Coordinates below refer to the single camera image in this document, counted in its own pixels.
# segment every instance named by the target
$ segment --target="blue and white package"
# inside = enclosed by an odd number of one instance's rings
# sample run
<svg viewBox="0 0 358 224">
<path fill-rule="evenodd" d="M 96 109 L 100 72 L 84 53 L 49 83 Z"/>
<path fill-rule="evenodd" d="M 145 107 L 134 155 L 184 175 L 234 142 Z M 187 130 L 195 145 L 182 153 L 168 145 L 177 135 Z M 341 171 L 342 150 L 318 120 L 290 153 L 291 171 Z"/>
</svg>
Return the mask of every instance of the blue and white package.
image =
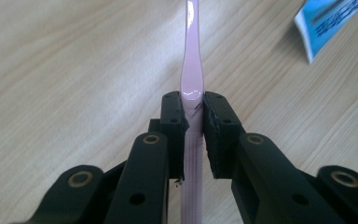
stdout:
<svg viewBox="0 0 358 224">
<path fill-rule="evenodd" d="M 358 10 L 358 0 L 308 0 L 295 17 L 307 57 L 316 54 Z"/>
</svg>

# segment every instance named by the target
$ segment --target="wood grain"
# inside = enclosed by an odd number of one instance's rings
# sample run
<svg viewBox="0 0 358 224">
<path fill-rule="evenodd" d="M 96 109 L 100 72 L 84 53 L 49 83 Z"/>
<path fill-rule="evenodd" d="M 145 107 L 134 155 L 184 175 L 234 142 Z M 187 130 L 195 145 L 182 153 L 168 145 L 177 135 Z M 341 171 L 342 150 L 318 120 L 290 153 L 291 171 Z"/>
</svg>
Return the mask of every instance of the wood grain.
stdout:
<svg viewBox="0 0 358 224">
<path fill-rule="evenodd" d="M 308 65 L 301 1 L 200 1 L 207 91 L 312 175 L 358 172 L 358 13 Z M 24 221 L 69 168 L 104 171 L 179 89 L 183 1 L 0 1 L 0 223 Z M 204 157 L 204 223 L 241 223 Z M 180 223 L 172 184 L 169 223 Z"/>
</svg>

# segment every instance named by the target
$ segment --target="black plastic part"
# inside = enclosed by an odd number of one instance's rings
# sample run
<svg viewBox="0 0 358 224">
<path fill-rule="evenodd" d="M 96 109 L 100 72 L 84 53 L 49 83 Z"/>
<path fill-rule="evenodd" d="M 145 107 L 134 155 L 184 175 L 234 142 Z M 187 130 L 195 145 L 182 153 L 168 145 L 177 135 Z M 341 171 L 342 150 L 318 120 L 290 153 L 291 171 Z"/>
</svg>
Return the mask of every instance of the black plastic part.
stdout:
<svg viewBox="0 0 358 224">
<path fill-rule="evenodd" d="M 118 166 L 109 170 L 103 175 L 102 184 L 98 189 L 95 200 L 90 204 L 89 211 L 85 215 L 82 224 L 103 223 L 107 210 L 112 202 L 113 196 L 117 189 L 118 180 L 124 170 L 126 162 L 122 162 Z"/>
<path fill-rule="evenodd" d="M 205 92 L 203 129 L 213 177 L 232 179 L 235 148 L 245 130 L 224 96 Z"/>
<path fill-rule="evenodd" d="M 348 223 L 358 223 L 358 173 L 340 166 L 325 166 L 317 175 L 321 194 Z"/>
<path fill-rule="evenodd" d="M 244 223 L 255 223 L 260 201 L 242 165 L 237 162 L 231 190 Z"/>
<path fill-rule="evenodd" d="M 160 132 L 160 122 L 159 119 L 151 119 L 149 122 L 148 132 Z"/>
<path fill-rule="evenodd" d="M 183 160 L 185 133 L 188 123 L 185 118 L 179 91 L 169 92 L 162 97 L 159 125 L 159 131 L 168 138 L 170 179 L 184 179 Z"/>
<path fill-rule="evenodd" d="M 80 172 L 89 172 L 90 181 L 84 186 L 71 187 L 71 176 Z M 94 166 L 81 165 L 66 171 L 48 190 L 34 215 L 25 223 L 81 223 L 96 198 L 102 179 L 103 172 Z"/>
<path fill-rule="evenodd" d="M 255 223 L 344 223 L 266 136 L 242 134 L 237 156 L 260 201 Z"/>
<path fill-rule="evenodd" d="M 139 135 L 104 223 L 166 223 L 167 186 L 167 138 L 161 133 Z"/>
</svg>

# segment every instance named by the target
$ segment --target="pink plastic strip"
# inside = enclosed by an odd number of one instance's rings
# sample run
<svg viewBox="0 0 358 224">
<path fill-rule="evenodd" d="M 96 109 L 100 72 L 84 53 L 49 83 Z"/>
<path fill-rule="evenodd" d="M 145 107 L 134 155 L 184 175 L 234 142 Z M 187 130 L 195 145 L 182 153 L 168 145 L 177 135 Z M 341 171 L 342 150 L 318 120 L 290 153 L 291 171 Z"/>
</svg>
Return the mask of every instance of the pink plastic strip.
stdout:
<svg viewBox="0 0 358 224">
<path fill-rule="evenodd" d="M 182 184 L 182 223 L 202 221 L 202 96 L 199 1 L 186 1 L 186 48 L 182 68 L 181 99 L 189 124 L 185 137 L 185 181 Z"/>
</svg>

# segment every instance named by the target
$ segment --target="light wood surface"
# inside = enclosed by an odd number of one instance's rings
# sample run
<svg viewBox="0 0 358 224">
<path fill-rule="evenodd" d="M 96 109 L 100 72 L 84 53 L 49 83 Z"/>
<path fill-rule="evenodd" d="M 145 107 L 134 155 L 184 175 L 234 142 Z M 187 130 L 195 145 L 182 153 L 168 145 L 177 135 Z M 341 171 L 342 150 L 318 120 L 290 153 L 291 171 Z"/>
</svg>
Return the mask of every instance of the light wood surface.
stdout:
<svg viewBox="0 0 358 224">
<path fill-rule="evenodd" d="M 200 1 L 205 89 L 312 175 L 358 172 L 358 13 L 308 65 L 302 1 Z M 0 1 L 0 223 L 29 218 L 58 176 L 111 169 L 179 89 L 184 1 Z M 241 223 L 204 157 L 204 223 Z M 172 184 L 169 223 L 179 223 Z"/>
</svg>

